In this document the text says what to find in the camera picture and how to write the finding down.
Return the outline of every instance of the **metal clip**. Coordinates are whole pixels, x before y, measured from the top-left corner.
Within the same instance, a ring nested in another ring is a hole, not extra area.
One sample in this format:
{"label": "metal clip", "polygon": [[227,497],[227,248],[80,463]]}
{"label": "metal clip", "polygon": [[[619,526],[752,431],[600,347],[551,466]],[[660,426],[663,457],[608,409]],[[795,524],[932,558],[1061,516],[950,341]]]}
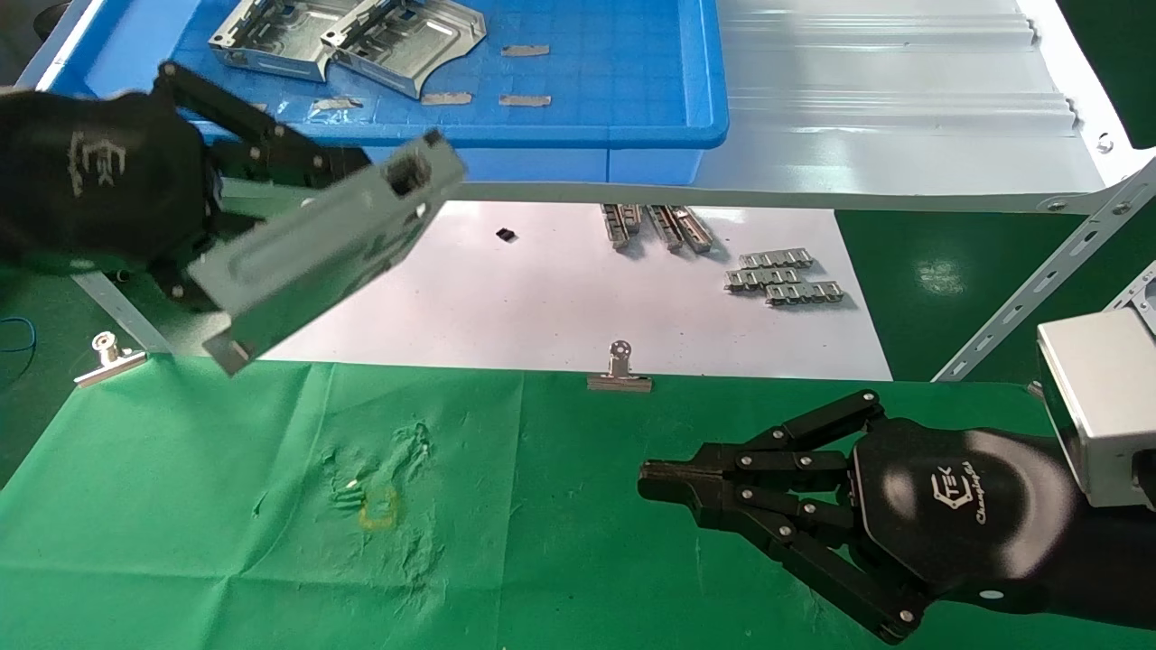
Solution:
{"label": "metal clip", "polygon": [[687,244],[690,245],[690,250],[695,251],[696,254],[710,252],[714,245],[714,237],[711,237],[710,230],[703,226],[698,216],[686,206],[667,206],[667,208],[674,215],[679,227],[682,228],[682,234]]}
{"label": "metal clip", "polygon": [[783,306],[803,303],[842,302],[843,288],[838,282],[815,282],[766,287],[766,304]]}
{"label": "metal clip", "polygon": [[602,216],[606,219],[606,236],[610,239],[610,245],[614,246],[614,250],[624,249],[630,243],[630,230],[627,228],[627,221],[623,219],[622,210],[614,204],[602,204]]}
{"label": "metal clip", "polygon": [[794,285],[799,281],[794,268],[743,268],[727,271],[722,288],[728,291],[756,291],[770,285]]}
{"label": "metal clip", "polygon": [[674,252],[682,248],[682,232],[679,230],[679,222],[670,214],[666,206],[650,206],[651,222],[659,238],[666,244],[666,250]]}
{"label": "metal clip", "polygon": [[739,256],[739,265],[743,268],[779,268],[784,266],[810,268],[813,264],[815,264],[815,258],[810,257],[807,249],[785,249]]}
{"label": "metal clip", "polygon": [[117,337],[112,332],[101,332],[92,339],[92,349],[101,360],[101,367],[73,379],[77,386],[87,387],[136,368],[148,360],[147,352],[118,349]]}
{"label": "metal clip", "polygon": [[654,383],[650,377],[636,377],[630,374],[630,344],[627,341],[610,344],[609,372],[586,377],[586,387],[592,391],[649,393],[653,386]]}

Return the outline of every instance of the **metal strip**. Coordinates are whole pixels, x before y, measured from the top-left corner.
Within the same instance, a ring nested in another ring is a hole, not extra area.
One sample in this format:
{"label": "metal strip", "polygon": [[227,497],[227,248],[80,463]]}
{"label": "metal strip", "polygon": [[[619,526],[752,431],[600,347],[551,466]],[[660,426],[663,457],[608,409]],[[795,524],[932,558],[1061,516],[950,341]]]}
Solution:
{"label": "metal strip", "polygon": [[1149,161],[1096,210],[1028,278],[995,315],[935,374],[933,382],[958,382],[968,376],[1008,334],[1067,281],[1156,192],[1156,161]]}

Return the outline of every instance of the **metal bracket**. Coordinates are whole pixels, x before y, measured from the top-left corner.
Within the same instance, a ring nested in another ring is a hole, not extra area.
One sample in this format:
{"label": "metal bracket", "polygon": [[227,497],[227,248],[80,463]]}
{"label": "metal bracket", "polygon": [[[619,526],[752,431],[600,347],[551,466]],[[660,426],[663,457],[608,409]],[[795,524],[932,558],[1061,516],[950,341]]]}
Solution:
{"label": "metal bracket", "polygon": [[188,274],[231,319],[205,349],[225,372],[238,372],[405,259],[465,173],[430,132],[201,256]]}
{"label": "metal bracket", "polygon": [[333,60],[413,98],[446,61],[486,37],[486,19],[450,0],[364,0],[321,40]]}
{"label": "metal bracket", "polygon": [[357,0],[242,0],[209,38],[222,64],[324,82],[329,52],[321,36]]}
{"label": "metal bracket", "polygon": [[1156,335],[1156,261],[1141,271],[1127,289],[1120,291],[1120,295],[1107,303],[1104,311],[1125,309],[1128,305],[1136,310],[1151,333]]}
{"label": "metal bracket", "polygon": [[1156,160],[1132,176],[1095,214],[1081,223],[1047,260],[1028,278],[995,315],[935,374],[933,382],[958,382],[968,376],[1057,287],[1132,219],[1156,193]]}

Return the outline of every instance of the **logo on robotic hand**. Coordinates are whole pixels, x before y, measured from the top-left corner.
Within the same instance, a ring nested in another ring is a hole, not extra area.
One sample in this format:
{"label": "logo on robotic hand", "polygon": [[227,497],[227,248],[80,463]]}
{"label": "logo on robotic hand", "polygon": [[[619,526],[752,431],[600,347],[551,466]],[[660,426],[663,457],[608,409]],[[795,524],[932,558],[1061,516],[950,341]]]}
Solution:
{"label": "logo on robotic hand", "polygon": [[124,172],[124,147],[118,147],[108,139],[89,142],[84,140],[83,132],[73,132],[68,148],[68,176],[72,178],[74,197],[79,199],[84,193],[86,177],[91,179],[95,176],[97,187],[116,187],[116,176]]}
{"label": "logo on robotic hand", "polygon": [[935,501],[946,503],[951,510],[978,501],[976,510],[976,522],[980,525],[987,523],[987,503],[984,501],[984,488],[980,485],[979,473],[976,472],[971,463],[963,464],[966,477],[959,477],[951,472],[951,467],[936,467],[938,474],[932,474],[932,494]]}

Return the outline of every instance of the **metal part in tray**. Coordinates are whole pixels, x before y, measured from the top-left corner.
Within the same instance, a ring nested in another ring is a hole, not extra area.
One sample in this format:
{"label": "metal part in tray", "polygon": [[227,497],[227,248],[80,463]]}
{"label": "metal part in tray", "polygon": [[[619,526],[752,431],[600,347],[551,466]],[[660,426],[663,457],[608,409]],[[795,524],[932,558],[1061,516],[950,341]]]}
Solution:
{"label": "metal part in tray", "polygon": [[450,0],[364,0],[321,40],[335,62],[418,98],[430,73],[484,37],[482,14]]}
{"label": "metal part in tray", "polygon": [[209,49],[229,66],[323,82],[329,52],[321,37],[356,5],[240,0],[209,38]]}

